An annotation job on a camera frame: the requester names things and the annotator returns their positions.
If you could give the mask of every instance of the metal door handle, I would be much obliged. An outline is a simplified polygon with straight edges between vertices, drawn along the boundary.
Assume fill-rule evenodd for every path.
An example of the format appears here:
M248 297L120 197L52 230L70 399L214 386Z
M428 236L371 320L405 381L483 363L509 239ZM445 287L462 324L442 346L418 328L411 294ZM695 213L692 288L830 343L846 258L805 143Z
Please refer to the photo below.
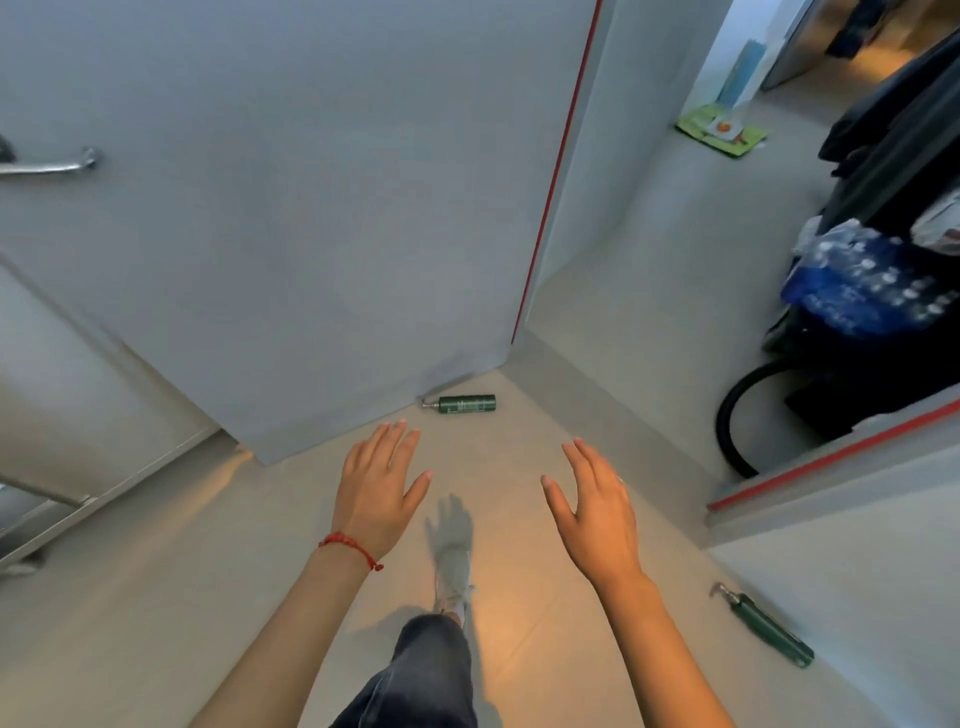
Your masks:
M93 147L84 147L80 154L72 159L47 162L44 164L30 164L19 161L0 163L0 177L10 175L51 175L60 172L78 172L83 169L92 169L100 161L100 153Z

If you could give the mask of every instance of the door handle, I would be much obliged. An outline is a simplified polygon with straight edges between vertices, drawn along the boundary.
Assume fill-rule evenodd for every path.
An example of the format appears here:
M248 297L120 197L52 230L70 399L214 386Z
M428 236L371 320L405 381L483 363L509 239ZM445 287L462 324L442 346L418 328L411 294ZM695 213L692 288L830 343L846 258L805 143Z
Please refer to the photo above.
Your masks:
M22 162L16 160L13 146L0 136L0 177L14 175L51 175L92 169L102 156L93 147L84 147L73 158L53 162Z

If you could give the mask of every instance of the blue plastic wrap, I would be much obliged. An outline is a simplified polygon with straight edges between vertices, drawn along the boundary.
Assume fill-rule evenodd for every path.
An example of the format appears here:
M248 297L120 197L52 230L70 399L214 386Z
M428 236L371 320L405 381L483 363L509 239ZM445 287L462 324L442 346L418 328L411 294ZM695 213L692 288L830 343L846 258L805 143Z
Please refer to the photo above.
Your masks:
M960 294L902 263L903 242L857 220L819 235L780 297L847 336L891 336L929 327Z

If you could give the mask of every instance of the red edge strip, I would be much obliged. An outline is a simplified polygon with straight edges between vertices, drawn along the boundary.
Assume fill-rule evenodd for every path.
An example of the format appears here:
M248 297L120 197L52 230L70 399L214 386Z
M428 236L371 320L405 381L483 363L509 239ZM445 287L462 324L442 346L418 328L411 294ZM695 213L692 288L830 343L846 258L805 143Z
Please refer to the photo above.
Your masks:
M757 483L757 485L742 490L739 493L734 493L732 496L727 496L725 498L721 498L720 500L714 501L707 506L707 509L710 511L710 513L726 510L727 508L730 508L737 503L741 503L744 500L750 500L751 498L762 496L764 493L769 493L770 491L776 490L780 486L785 485L792 480L796 480L803 475L821 471L824 468L828 468L829 466L833 465L834 463L838 463L841 460L851 457L852 455L856 455L858 452L875 448L877 445L889 442L890 440L895 440L898 437L901 437L908 432L920 429L921 427L932 425L933 423L939 422L950 415L955 415L958 412L960 412L960 400L952 401L949 404L945 404L937 409L924 412L923 415L919 415L912 420L907 420L906 422L900 423L895 427L878 432L876 435L871 435L860 442L852 443L851 445L847 445L845 448L840 448L838 451L832 452L829 455L824 455L817 460L811 460L808 463L804 463L798 468L794 468L792 471L774 475L769 480L764 480L762 483Z
M534 265L537 263L537 253L540 251L540 243L543 241L543 230L546 228L546 219L550 214L550 204L553 202L553 193L557 191L557 179L560 176L560 166L564 162L566 141L570 136L570 127L573 125L573 112L577 109L577 99L580 97L580 86L584 83L584 74L587 72L587 59L590 56L590 48L593 46L593 36L596 34L597 21L600 19L600 8L602 6L603 0L597 0L596 6L593 8L593 19L590 21L590 30L589 33L587 33L587 45L584 48L584 56L580 60L580 71L577 73L577 83L573 87L573 98L570 99L570 110L566 113L564 136L560 140L560 151L557 153L557 163L553 168L553 179L550 181L550 191L546 193L546 205L543 206L540 231L537 233L537 245L534 246L534 254L533 257L530 258L530 270L527 271L527 282L523 286L523 298L520 299L520 310L516 313L514 335L510 337L511 344L513 344L514 339L516 339L516 330L520 328L520 316L523 315L523 305L527 303L527 293L530 291L530 279L534 275Z

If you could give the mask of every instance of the green bottle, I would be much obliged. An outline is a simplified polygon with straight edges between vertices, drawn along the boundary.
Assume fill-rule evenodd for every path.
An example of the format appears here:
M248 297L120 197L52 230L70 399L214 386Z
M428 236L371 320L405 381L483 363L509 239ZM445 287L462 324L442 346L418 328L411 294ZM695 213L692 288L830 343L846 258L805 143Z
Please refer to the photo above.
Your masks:
M496 395L461 395L440 397L434 402L424 402L423 407L436 409L442 415L457 415L468 412L493 412Z
M781 627L777 621L760 609L745 594L734 594L726 586L717 582L710 590L710 596L722 595L730 604L733 612L755 635L776 649L797 667L809 667L813 662L813 650L799 637Z

